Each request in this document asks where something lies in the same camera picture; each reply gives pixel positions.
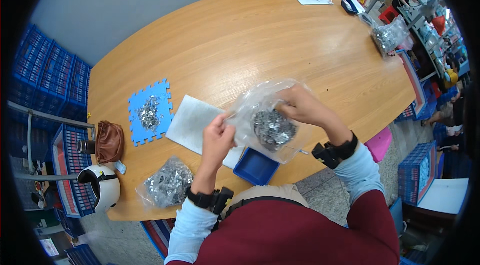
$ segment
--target tiled floor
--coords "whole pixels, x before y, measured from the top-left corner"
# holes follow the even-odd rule
[[[392,203],[398,193],[397,166],[417,143],[433,140],[431,127],[421,127],[420,121],[404,121],[388,125],[392,143],[379,163],[385,199]],[[310,208],[344,225],[349,211],[349,195],[334,173],[326,168],[296,183]],[[79,237],[88,243],[102,264],[163,264],[139,222],[110,221],[105,214],[95,213],[81,219],[86,231]]]

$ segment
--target wooden table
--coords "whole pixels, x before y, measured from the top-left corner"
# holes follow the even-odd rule
[[[164,77],[175,112],[185,94],[226,109],[252,85],[272,78],[305,82],[367,141],[415,98],[400,58],[382,59],[357,17],[334,5],[301,5],[297,0],[201,0],[142,28],[92,69],[89,123],[108,120],[125,132],[127,166],[119,175],[121,196],[111,220],[175,217],[177,208],[144,209],[135,187],[177,155],[196,172],[200,155],[165,137],[134,147],[128,98]],[[305,150],[325,142],[315,127]],[[281,165],[270,184],[294,183],[325,168],[311,155],[297,154]],[[251,184],[223,166],[216,187],[236,194]]]

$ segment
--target clear plastic bag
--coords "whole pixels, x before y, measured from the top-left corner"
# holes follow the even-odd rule
[[[294,79],[262,82],[235,100],[226,123],[236,127],[238,145],[253,148],[282,164],[292,160],[310,139],[312,127],[285,118],[275,106],[283,101],[277,92],[297,83]]]
[[[187,196],[187,187],[194,176],[177,156],[135,188],[146,207],[166,208],[181,205]]]
[[[373,41],[383,56],[388,56],[389,52],[401,44],[409,34],[407,25],[401,15],[395,17],[388,25],[374,27],[370,32]]]

